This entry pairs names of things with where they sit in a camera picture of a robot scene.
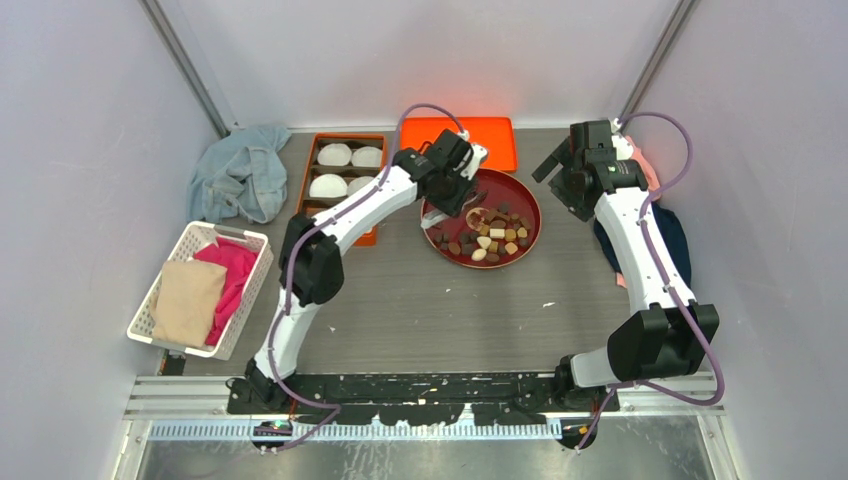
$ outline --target gray table surface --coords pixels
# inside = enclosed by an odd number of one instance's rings
[[[378,244],[344,257],[345,285],[324,305],[306,337],[301,373],[552,370],[560,357],[598,348],[628,318],[626,292],[601,253],[590,224],[570,215],[530,177],[565,130],[516,130],[515,176],[536,196],[542,230],[534,249],[496,270],[443,259],[425,240],[417,205],[379,228]],[[268,235],[274,265],[230,360],[190,357],[185,375],[240,375],[261,348],[277,306],[276,265],[294,213],[312,134],[280,151],[289,198],[267,225],[228,225]]]

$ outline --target cable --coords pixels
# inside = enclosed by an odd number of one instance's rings
[[[366,200],[371,198],[371,196],[373,196],[375,193],[377,193],[380,190],[380,188],[383,186],[383,184],[389,178],[389,171],[392,168],[392,163],[394,161],[394,154],[395,154],[395,151],[397,151],[398,143],[400,142],[400,130],[403,126],[403,122],[404,122],[404,120],[406,120],[406,117],[413,110],[416,110],[416,109],[419,109],[419,108],[430,108],[432,110],[437,110],[437,111],[447,115],[448,117],[450,117],[451,120],[453,120],[453,122],[456,124],[457,128],[459,128],[460,132],[465,132],[465,128],[462,126],[462,123],[459,121],[459,119],[457,119],[452,113],[448,112],[447,110],[445,110],[444,108],[442,108],[438,105],[433,105],[432,103],[416,103],[416,104],[410,106],[409,108],[407,108],[401,114],[400,118],[398,119],[397,126],[395,127],[394,136],[392,137],[391,148],[389,149],[389,152],[388,152],[389,162],[386,165],[386,167],[383,168],[383,171],[380,174],[380,179],[377,182],[377,185],[375,185],[373,188],[371,188],[371,190],[369,190],[368,193],[366,193],[365,195],[360,197],[357,201],[351,203],[350,205],[345,207],[341,212],[337,213],[336,216],[331,217],[331,218],[327,219],[326,221],[312,227],[302,237],[300,237],[297,240],[297,242],[295,242],[294,247],[292,248],[291,254],[289,256],[288,265],[286,265],[287,268],[286,268],[286,283],[285,283],[285,291],[286,291],[285,301],[283,303],[283,308],[280,310],[280,313],[276,316],[276,318],[274,318],[274,321],[271,324],[271,331],[268,335],[268,364],[271,366],[271,373],[274,376],[274,381],[290,397],[292,397],[293,399],[295,399],[296,401],[298,401],[298,402],[300,402],[304,405],[309,405],[310,407],[320,408],[320,409],[324,409],[324,410],[332,410],[332,411],[330,412],[329,415],[324,417],[320,422],[318,422],[317,425],[315,425],[313,428],[311,428],[303,436],[298,437],[297,439],[286,443],[282,447],[279,447],[277,449],[278,452],[294,448],[294,447],[300,445],[301,443],[303,443],[307,438],[314,435],[315,432],[317,432],[321,427],[330,423],[330,421],[332,421],[333,418],[335,418],[336,415],[338,415],[339,412],[341,412],[341,409],[342,409],[342,406],[339,405],[339,404],[315,402],[315,401],[309,400],[309,399],[304,398],[304,397],[298,395],[297,393],[295,393],[291,388],[288,387],[288,385],[285,384],[283,379],[280,377],[280,372],[277,370],[277,362],[274,361],[274,338],[276,337],[277,328],[280,326],[280,323],[282,323],[283,317],[285,317],[286,315],[291,313],[291,296],[292,296],[292,284],[294,282],[295,259],[297,259],[297,255],[300,252],[300,249],[303,247],[303,245],[306,243],[306,241],[309,240],[310,237],[312,237],[313,235],[315,235],[316,233],[321,231],[321,229],[323,229],[324,227],[337,222],[343,216],[345,216],[346,214],[351,212],[354,208],[358,207],[363,202],[365,202]]]
[[[644,237],[645,239],[645,245],[647,245],[648,251],[651,254],[651,258],[654,260],[654,265],[656,265],[657,270],[659,270],[660,277],[663,280],[663,284],[670,285],[671,277],[669,277],[668,271],[665,269],[665,265],[663,264],[662,259],[660,258],[659,253],[657,252],[657,248],[654,245],[654,241],[651,238],[651,233],[648,231],[648,222],[645,221],[645,214],[648,212],[648,207],[651,206],[651,203],[653,203],[654,200],[659,198],[660,195],[662,195],[666,190],[677,185],[677,183],[680,182],[683,176],[686,175],[687,172],[689,172],[689,169],[692,167],[692,158],[694,156],[692,147],[692,137],[689,136],[689,132],[686,131],[686,129],[683,127],[683,125],[680,124],[680,122],[675,120],[670,115],[666,115],[664,113],[659,112],[639,112],[630,115],[625,115],[624,117],[619,119],[619,123],[623,128],[627,122],[637,117],[656,117],[671,123],[677,128],[680,134],[683,135],[683,140],[686,142],[686,161],[683,163],[683,168],[680,169],[680,172],[678,172],[678,174],[674,178],[672,178],[671,181],[664,183],[660,188],[654,190],[653,192],[649,192],[648,196],[645,198],[645,201],[642,202],[641,208],[639,208],[639,224],[642,229],[642,237]],[[610,391],[607,394],[606,398],[604,398],[604,401],[601,404],[601,408],[598,409],[597,413],[595,413],[595,418],[589,427],[589,431],[587,431],[583,435],[583,438],[580,440],[580,443],[577,444],[576,451],[578,455],[580,454],[580,449],[583,447],[583,445],[589,439],[589,436],[592,434],[592,431],[597,427],[598,421],[601,418],[601,412],[603,412],[607,401],[609,401],[609,399],[613,396],[614,392],[619,388],[626,388],[632,386],[634,383],[638,383],[640,385],[645,385],[646,387],[652,388],[658,392],[662,392],[683,402],[701,407],[715,405],[724,396],[724,373],[721,370],[721,365],[718,362],[718,358],[716,358],[715,352],[710,346],[710,342],[707,341],[707,337],[704,336],[704,332],[701,331],[701,328],[698,326],[698,323],[695,322],[695,318],[692,317],[691,313],[689,313],[688,306],[683,302],[683,299],[680,298],[680,295],[677,293],[677,290],[673,286],[669,286],[668,293],[669,295],[671,295],[671,298],[672,300],[674,300],[674,303],[677,305],[677,308],[680,310],[680,313],[683,314],[683,318],[686,320],[686,323],[689,325],[689,328],[692,330],[692,333],[695,335],[695,338],[698,339],[698,343],[701,345],[701,348],[704,349],[704,353],[707,356],[707,360],[709,360],[710,362],[710,366],[712,367],[713,374],[715,374],[716,378],[715,394],[713,394],[713,396],[708,399],[700,400],[697,398],[688,397],[686,395],[683,395],[682,393],[675,392],[648,380],[639,380],[636,382],[625,382],[610,385]]]

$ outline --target white plastic basket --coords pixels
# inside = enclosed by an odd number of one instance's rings
[[[262,282],[265,280],[265,275],[268,274],[268,268],[274,260],[274,255],[268,246],[268,237],[261,233],[248,232],[247,230],[206,222],[191,222],[180,237],[180,241],[177,242],[177,246],[171,251],[168,260],[186,261],[194,258],[195,253],[215,243],[217,237],[225,237],[227,240],[237,242],[254,252],[259,252],[256,264],[253,266],[253,271],[250,272],[250,276],[247,278],[247,283],[244,286],[241,304],[224,328],[224,333],[221,334],[218,345],[214,347],[204,346],[203,348],[192,348],[153,338],[153,326],[156,322],[150,315],[150,299],[159,292],[159,286],[162,283],[161,272],[156,276],[153,286],[148,290],[147,296],[144,297],[144,301],[135,314],[135,318],[133,318],[132,323],[127,328],[128,337],[169,350],[185,352],[188,355],[217,358],[219,360],[228,360],[230,358],[238,337],[241,335],[241,330],[247,321],[250,309],[253,308],[256,295],[259,293]]]

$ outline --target orange container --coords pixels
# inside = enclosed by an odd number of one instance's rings
[[[383,150],[382,165],[386,165],[388,158],[386,146],[386,137],[383,135],[360,135],[355,133],[319,133],[312,140],[312,150],[309,153],[309,161],[306,163],[306,173],[303,175],[303,184],[300,187],[300,199],[298,199],[298,213],[305,213],[311,217],[318,212],[332,208],[339,203],[345,201],[347,197],[341,198],[317,198],[309,196],[309,185],[318,175],[325,173],[334,173],[341,176],[348,183],[357,177],[376,177],[380,173],[380,168],[370,167],[354,167],[353,165],[345,165],[341,167],[331,167],[320,165],[318,163],[318,152],[325,146],[331,143],[344,143],[351,150],[356,150],[362,147],[377,147]],[[377,244],[377,227],[374,226],[354,243],[357,247],[373,247]]]
[[[518,169],[515,135],[508,117],[460,117],[459,121],[471,132],[471,141],[489,150],[484,168],[513,173]],[[458,132],[448,117],[414,117],[404,120],[400,132],[400,148],[418,149],[421,144],[435,141],[442,130]]]

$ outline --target metal pole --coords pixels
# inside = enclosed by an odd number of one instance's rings
[[[168,50],[174,57],[174,61],[177,62],[177,67],[183,73],[186,81],[188,81],[195,97],[197,97],[197,100],[206,112],[206,116],[209,117],[209,121],[212,122],[215,131],[218,132],[218,136],[221,138],[226,137],[230,132],[224,119],[221,117],[221,112],[218,111],[215,102],[203,85],[197,69],[192,64],[179,37],[177,37],[171,22],[168,21],[168,17],[165,15],[159,0],[139,0],[139,3],[147,11],[150,22],[159,32],[162,40],[165,42],[165,46],[168,47]]]
[[[629,115],[637,111],[639,105],[642,103],[642,99],[648,93],[648,88],[651,86],[651,83],[662,66],[663,61],[665,61],[672,47],[674,47],[674,42],[677,40],[680,32],[683,31],[683,28],[686,26],[686,21],[692,15],[692,12],[695,10],[698,3],[700,3],[700,0],[680,0],[677,3],[677,7],[675,7],[674,12],[671,14],[671,18],[669,18],[668,23],[665,26],[665,30],[663,30],[656,47],[654,47],[654,51],[651,53],[648,63],[645,64],[645,68],[642,70],[642,74],[639,76],[636,86],[633,87],[633,91],[630,92],[630,97],[628,97],[627,103],[624,105],[624,110],[621,112],[619,117]]]

